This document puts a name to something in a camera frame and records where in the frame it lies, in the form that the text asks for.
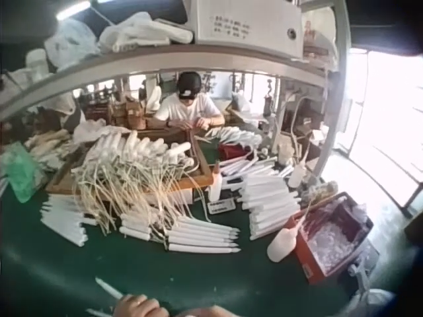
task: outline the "shelf frame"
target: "shelf frame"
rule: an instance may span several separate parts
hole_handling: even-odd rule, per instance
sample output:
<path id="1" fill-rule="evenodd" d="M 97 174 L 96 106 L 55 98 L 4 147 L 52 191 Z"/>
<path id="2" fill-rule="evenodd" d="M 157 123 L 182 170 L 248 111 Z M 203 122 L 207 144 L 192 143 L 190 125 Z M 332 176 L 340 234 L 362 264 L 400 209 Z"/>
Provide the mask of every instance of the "shelf frame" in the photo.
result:
<path id="1" fill-rule="evenodd" d="M 318 87 L 326 84 L 322 69 L 243 48 L 197 44 L 140 48 L 82 61 L 32 85 L 0 105 L 0 121 L 53 96 L 99 81 L 136 73 L 189 69 L 261 73 Z"/>

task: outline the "label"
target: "label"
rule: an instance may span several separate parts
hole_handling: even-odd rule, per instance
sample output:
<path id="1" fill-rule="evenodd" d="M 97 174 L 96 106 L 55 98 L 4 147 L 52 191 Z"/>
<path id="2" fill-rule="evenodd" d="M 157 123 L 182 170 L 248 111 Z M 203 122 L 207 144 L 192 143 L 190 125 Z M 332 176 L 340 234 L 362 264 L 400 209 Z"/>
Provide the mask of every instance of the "label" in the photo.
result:
<path id="1" fill-rule="evenodd" d="M 210 215 L 217 215 L 218 213 L 225 213 L 227 211 L 235 210 L 237 206 L 233 198 L 213 201 L 207 204 Z"/>

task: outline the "finger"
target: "finger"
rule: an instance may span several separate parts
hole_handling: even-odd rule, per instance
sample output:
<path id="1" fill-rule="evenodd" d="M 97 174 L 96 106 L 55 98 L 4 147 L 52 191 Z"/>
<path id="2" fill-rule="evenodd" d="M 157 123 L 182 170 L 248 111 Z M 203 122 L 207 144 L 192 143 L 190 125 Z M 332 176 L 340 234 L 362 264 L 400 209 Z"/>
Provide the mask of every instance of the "finger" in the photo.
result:
<path id="1" fill-rule="evenodd" d="M 128 302 L 129 300 L 132 299 L 132 297 L 134 297 L 134 296 L 131 295 L 131 294 L 127 294 L 127 295 L 123 296 L 119 301 L 120 302 Z"/>
<path id="2" fill-rule="evenodd" d="M 135 311 L 139 314 L 139 317 L 145 317 L 152 310 L 155 310 L 156 308 L 159 308 L 159 307 L 160 305 L 157 299 L 147 299 L 145 302 L 139 305 Z"/>
<path id="3" fill-rule="evenodd" d="M 166 308 L 160 307 L 149 312 L 147 317 L 169 317 L 169 312 Z"/>
<path id="4" fill-rule="evenodd" d="M 147 297 L 145 295 L 140 295 L 140 296 L 134 296 L 132 297 L 132 299 L 130 300 L 130 307 L 138 307 L 139 305 L 141 305 L 143 302 L 145 302 L 147 300 Z"/>

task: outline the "red plastic bin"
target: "red plastic bin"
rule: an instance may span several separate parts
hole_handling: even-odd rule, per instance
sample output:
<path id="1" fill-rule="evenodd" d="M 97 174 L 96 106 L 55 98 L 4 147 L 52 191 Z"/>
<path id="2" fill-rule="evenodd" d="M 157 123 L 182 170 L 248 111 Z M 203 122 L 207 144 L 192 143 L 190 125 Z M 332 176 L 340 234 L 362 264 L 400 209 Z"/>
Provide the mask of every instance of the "red plastic bin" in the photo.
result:
<path id="1" fill-rule="evenodd" d="M 318 210 L 325 206 L 326 204 L 341 198 L 346 197 L 347 202 L 351 206 L 357 205 L 357 203 L 346 193 L 342 192 L 339 194 L 336 194 L 335 196 L 332 196 L 314 206 L 312 206 L 312 209 L 309 212 L 309 215 L 307 216 L 308 219 L 313 216 L 313 213 L 318 212 Z M 295 226 L 295 224 L 300 220 L 301 216 L 304 214 L 305 210 L 303 209 L 296 215 L 289 218 L 286 227 L 292 228 Z M 355 235 L 358 230 L 361 230 L 363 228 L 363 224 L 361 224 L 358 220 L 354 218 L 354 216 L 349 213 L 347 210 L 341 208 L 338 210 L 338 207 L 334 210 L 334 213 L 341 213 L 339 215 L 336 215 L 337 222 L 343 223 L 342 230 L 344 231 L 344 234 L 346 234 L 347 238 L 348 235 L 352 236 Z M 312 238 L 313 235 L 322 227 L 322 225 L 326 222 L 322 222 L 317 225 L 317 228 L 314 228 L 313 232 L 308 234 L 309 238 Z M 304 274 L 309 281 L 310 284 L 319 283 L 322 280 L 326 279 L 329 276 L 335 275 L 337 273 L 340 273 L 346 267 L 355 259 L 357 256 L 364 250 L 365 247 L 365 239 L 367 238 L 371 228 L 373 228 L 373 222 L 367 218 L 366 223 L 364 224 L 365 227 L 367 227 L 368 231 L 367 234 L 360 237 L 360 241 L 358 245 L 353 249 L 353 251 L 345 256 L 342 260 L 340 260 L 330 271 L 324 272 L 321 268 L 320 264 L 318 263 L 317 259 L 314 257 L 308 243 L 307 243 L 307 236 L 303 232 L 303 230 L 300 230 L 298 232 L 297 236 L 297 246 L 295 247 L 295 255 L 297 256 L 298 260 L 301 262 L 301 266 L 303 267 Z"/>

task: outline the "man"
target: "man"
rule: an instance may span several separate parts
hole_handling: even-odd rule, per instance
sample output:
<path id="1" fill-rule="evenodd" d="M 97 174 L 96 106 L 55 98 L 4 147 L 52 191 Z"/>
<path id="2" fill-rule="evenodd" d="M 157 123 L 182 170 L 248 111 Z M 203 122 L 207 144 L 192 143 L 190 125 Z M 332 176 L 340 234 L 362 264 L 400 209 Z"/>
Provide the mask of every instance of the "man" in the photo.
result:
<path id="1" fill-rule="evenodd" d="M 154 118 L 153 128 L 178 127 L 183 130 L 199 127 L 207 129 L 225 123 L 223 114 L 211 98 L 200 92 L 201 76 L 195 71 L 180 74 L 178 91 L 164 99 Z"/>

